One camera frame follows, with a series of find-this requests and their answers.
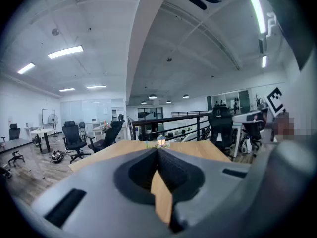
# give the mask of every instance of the wooden floor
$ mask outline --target wooden floor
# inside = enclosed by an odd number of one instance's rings
[[[116,141],[118,142],[123,138],[123,132],[121,131]],[[65,145],[63,143],[62,135],[56,138],[49,137],[49,142],[51,148],[53,148],[54,150],[65,151]],[[257,151],[257,155],[266,154],[266,152],[269,152],[272,148],[272,145],[263,145]],[[60,163],[55,164],[50,162],[50,154],[41,154],[40,149],[38,147],[35,147],[34,144],[23,146],[19,150],[20,153],[24,156],[25,163],[22,160],[17,160],[16,167],[11,167],[12,177],[7,180],[7,185],[8,189],[13,195],[19,197],[28,205],[30,205],[35,198],[37,198],[50,186],[59,182],[72,173],[71,169],[68,166],[69,161],[71,160],[69,155],[66,155]],[[93,154],[93,151],[89,149],[88,146],[85,146],[83,148],[83,151],[85,153]],[[230,154],[233,155],[233,152],[234,145],[232,146]],[[0,163],[7,163],[7,161],[11,157],[11,153],[1,154]],[[235,158],[234,162],[251,164],[253,160],[253,153],[247,155],[238,153],[238,156]]]

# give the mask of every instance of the black metal railing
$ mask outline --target black metal railing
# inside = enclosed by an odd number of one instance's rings
[[[206,123],[208,121],[203,121],[200,122],[200,118],[208,116],[207,112],[201,113],[201,114],[195,114],[195,115],[188,115],[188,116],[180,116],[180,117],[171,117],[171,118],[162,118],[162,119],[154,119],[154,120],[141,120],[141,121],[133,121],[132,118],[128,117],[128,126],[129,126],[129,131],[130,131],[130,135],[131,135],[131,140],[136,140],[136,127],[140,127],[140,135],[139,135],[139,140],[141,141],[152,141],[152,140],[156,140],[156,138],[158,137],[159,134],[164,134],[166,132],[169,131],[173,131],[173,130],[178,130],[178,129],[182,129],[182,128],[187,128],[187,127],[191,127],[196,125],[197,129],[196,130],[191,130],[191,131],[186,131],[185,133],[181,133],[180,135],[176,135],[173,137],[167,137],[166,140],[169,141],[171,139],[175,139],[175,138],[179,138],[179,137],[185,137],[189,134],[192,133],[197,133],[197,136],[194,138],[191,138],[189,141],[197,139],[197,141],[199,141],[201,138],[203,140],[208,139],[208,137],[206,137],[206,135],[209,133],[209,124],[208,126],[205,126],[203,128],[201,128],[201,124],[202,123]],[[180,126],[180,127],[175,127],[172,129],[166,129],[166,130],[162,130],[162,131],[155,131],[155,132],[150,132],[147,133],[146,132],[146,126],[147,125],[154,125],[154,127],[159,124],[159,123],[167,123],[167,122],[173,122],[173,121],[180,121],[180,120],[187,120],[187,119],[196,119],[196,123],[190,124],[190,125],[185,125],[185,126]]]
[[[208,113],[208,110],[172,112],[172,117],[186,117],[192,115],[199,115],[203,113]]]

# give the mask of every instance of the standing fan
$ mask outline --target standing fan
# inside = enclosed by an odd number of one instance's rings
[[[58,117],[57,115],[55,114],[50,114],[49,117],[48,117],[48,124],[50,126],[53,126],[53,129],[54,129],[54,135],[53,137],[58,137],[57,135],[57,128],[56,128],[56,125],[58,124]]]

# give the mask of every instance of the whiteboard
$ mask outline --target whiteboard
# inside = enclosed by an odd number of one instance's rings
[[[48,124],[49,115],[55,114],[54,109],[42,109],[42,121],[43,124]]]

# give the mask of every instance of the fluorescent light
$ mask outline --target fluorescent light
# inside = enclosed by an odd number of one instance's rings
[[[267,56],[262,57],[262,68],[266,67]]]
[[[66,92],[66,91],[72,91],[72,90],[75,90],[75,88],[62,89],[60,90],[60,92]]]
[[[66,55],[66,54],[82,52],[82,51],[84,51],[84,50],[83,50],[83,47],[80,45],[80,46],[76,46],[73,48],[64,49],[64,50],[60,50],[60,51],[48,54],[48,56],[50,57],[50,59],[53,59],[53,58],[60,57],[60,56]]]
[[[27,70],[32,69],[35,65],[33,63],[29,63],[27,66],[25,66],[24,68],[20,69],[18,71],[19,74],[23,74],[25,73]]]
[[[106,87],[106,86],[105,85],[87,86],[88,89],[90,89],[90,88],[102,88],[102,87]]]
[[[150,96],[149,96],[149,99],[156,99],[157,98],[157,96],[155,95],[155,94],[151,94]]]
[[[260,33],[263,34],[266,32],[266,26],[265,26],[265,21],[264,21],[264,16],[263,16],[263,11],[261,8],[260,1],[259,0],[251,0],[251,3],[253,5],[254,11],[256,12],[256,15],[257,15]]]

